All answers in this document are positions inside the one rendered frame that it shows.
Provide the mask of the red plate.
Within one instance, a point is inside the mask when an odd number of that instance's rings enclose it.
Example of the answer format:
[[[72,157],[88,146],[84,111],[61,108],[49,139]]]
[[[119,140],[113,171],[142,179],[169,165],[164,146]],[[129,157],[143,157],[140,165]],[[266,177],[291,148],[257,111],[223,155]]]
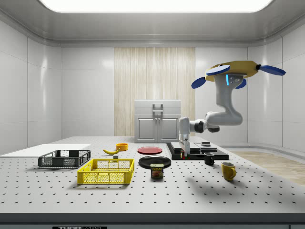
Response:
[[[155,146],[145,146],[138,148],[138,153],[145,155],[155,155],[161,153],[163,150]]]

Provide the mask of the black plate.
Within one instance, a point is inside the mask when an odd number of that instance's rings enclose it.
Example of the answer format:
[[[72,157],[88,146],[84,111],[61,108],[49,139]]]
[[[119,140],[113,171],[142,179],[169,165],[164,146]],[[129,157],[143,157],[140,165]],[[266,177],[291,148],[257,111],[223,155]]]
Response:
[[[150,169],[150,164],[163,164],[167,168],[171,165],[171,160],[164,156],[145,156],[139,159],[139,165],[143,168]]]

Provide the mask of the dark grey basket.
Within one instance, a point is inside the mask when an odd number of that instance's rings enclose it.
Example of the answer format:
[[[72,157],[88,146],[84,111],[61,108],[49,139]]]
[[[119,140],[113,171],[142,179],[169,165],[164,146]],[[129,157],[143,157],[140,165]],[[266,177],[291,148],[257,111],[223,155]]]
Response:
[[[91,150],[55,150],[38,158],[39,167],[79,167],[89,161]]]

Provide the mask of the white board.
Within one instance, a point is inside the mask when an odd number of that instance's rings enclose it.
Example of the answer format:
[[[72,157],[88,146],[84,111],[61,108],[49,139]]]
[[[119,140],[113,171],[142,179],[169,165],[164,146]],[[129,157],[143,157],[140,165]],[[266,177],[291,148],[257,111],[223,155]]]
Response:
[[[40,157],[55,150],[82,150],[88,146],[90,144],[42,144],[0,155],[0,157]]]

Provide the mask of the black stove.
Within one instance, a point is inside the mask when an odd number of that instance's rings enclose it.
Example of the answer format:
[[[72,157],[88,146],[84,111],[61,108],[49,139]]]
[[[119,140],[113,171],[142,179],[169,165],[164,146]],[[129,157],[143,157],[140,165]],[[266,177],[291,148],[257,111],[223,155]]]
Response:
[[[181,160],[181,147],[179,142],[167,143],[172,154],[172,160]],[[202,144],[190,143],[190,160],[204,160],[204,153],[213,153],[215,160],[228,160],[229,156],[217,147]]]

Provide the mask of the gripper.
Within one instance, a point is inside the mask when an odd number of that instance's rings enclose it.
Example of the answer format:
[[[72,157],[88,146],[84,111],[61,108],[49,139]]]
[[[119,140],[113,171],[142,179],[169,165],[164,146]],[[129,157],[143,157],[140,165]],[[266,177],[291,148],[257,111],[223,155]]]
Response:
[[[185,151],[187,154],[190,153],[189,135],[179,135],[179,144],[181,150]]]

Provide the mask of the yellow basket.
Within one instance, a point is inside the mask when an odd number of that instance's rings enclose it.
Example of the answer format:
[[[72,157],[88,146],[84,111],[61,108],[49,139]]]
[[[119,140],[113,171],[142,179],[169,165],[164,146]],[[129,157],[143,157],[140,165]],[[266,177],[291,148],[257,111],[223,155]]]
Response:
[[[92,159],[77,171],[78,184],[129,184],[134,159]]]

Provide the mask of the white cabinet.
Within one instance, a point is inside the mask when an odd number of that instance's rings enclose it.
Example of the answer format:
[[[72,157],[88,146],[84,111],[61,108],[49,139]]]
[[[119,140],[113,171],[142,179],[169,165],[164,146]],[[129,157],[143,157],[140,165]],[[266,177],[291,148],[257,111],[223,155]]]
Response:
[[[180,100],[135,100],[134,140],[136,143],[178,141]]]

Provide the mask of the drone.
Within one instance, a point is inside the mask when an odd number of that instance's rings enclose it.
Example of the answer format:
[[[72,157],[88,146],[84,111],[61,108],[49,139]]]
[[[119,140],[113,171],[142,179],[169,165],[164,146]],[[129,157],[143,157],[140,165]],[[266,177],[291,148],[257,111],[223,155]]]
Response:
[[[191,87],[193,89],[202,86],[206,80],[214,82],[214,76],[220,74],[230,74],[230,73],[241,73],[244,75],[244,78],[251,77],[255,75],[258,70],[262,70],[266,73],[270,73],[273,75],[285,75],[285,71],[279,69],[277,67],[273,67],[270,65],[260,65],[253,61],[232,61],[232,62],[225,62],[219,65],[215,65],[210,69],[207,69],[205,72],[205,77],[201,77],[196,79],[192,84]]]

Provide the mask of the yellow mug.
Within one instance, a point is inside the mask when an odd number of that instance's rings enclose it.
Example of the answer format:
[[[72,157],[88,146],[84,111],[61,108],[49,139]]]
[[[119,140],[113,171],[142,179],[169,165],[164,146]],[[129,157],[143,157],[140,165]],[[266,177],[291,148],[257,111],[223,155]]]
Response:
[[[230,162],[222,162],[221,167],[224,179],[232,181],[236,176],[235,165]]]

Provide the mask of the flat-sided can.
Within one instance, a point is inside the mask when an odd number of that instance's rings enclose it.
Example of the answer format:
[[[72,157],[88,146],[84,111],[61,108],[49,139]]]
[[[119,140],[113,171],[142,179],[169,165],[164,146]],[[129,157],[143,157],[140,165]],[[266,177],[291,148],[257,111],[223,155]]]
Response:
[[[164,164],[150,164],[151,178],[163,178]]]

